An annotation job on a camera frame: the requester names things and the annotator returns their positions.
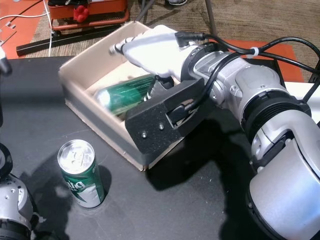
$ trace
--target green bottle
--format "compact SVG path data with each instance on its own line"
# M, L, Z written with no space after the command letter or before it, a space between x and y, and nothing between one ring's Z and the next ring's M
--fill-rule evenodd
M121 115L144 100L150 85L154 81L151 74L99 89L95 99L114 115Z

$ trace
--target green can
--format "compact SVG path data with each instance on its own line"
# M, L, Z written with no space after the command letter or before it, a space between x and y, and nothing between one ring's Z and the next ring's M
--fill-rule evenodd
M60 148L57 158L75 201L85 208L101 204L105 191L93 147L84 140L71 140Z

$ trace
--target table surface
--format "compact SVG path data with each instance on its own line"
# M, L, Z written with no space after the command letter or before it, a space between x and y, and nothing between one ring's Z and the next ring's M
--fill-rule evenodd
M33 238L268 239L247 212L250 145L229 112L214 110L154 168L139 172L65 105L58 68L67 59L14 59L13 74L1 78L0 141L46 219ZM73 139L95 150L108 192L96 208L77 205L62 178L57 152Z

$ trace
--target cardboard box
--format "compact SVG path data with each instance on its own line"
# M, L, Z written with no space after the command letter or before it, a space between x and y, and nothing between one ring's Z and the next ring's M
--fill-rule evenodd
M129 22L66 62L59 70L66 105L140 171L154 166L181 140L163 152L142 154L126 130L124 122L99 105L93 94L102 87L147 74L142 68L129 63L122 55L111 56L109 48L148 29L140 22Z

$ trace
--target white cable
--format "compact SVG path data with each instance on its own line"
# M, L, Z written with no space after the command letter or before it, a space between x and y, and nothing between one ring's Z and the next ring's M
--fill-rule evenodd
M41 15L34 15L34 16L26 16L26 15L8 15L8 16L2 16L0 17L0 20L2 19L6 19L6 18L13 18L13 17L17 17L17 18L27 18L27 19L32 19L32 18L39 18L39 17L43 17L47 15L46 13L41 14Z
M49 25L50 25L50 42L49 42L49 53L48 53L48 57L50 57L50 53L51 53L51 44L52 44L52 25L51 25L51 19L50 19L50 16L49 16L49 12L48 12L48 9L47 9L47 4L46 4L46 1L43 0L43 4L44 4L44 9L45 9L45 12L48 17L48 20L49 20Z

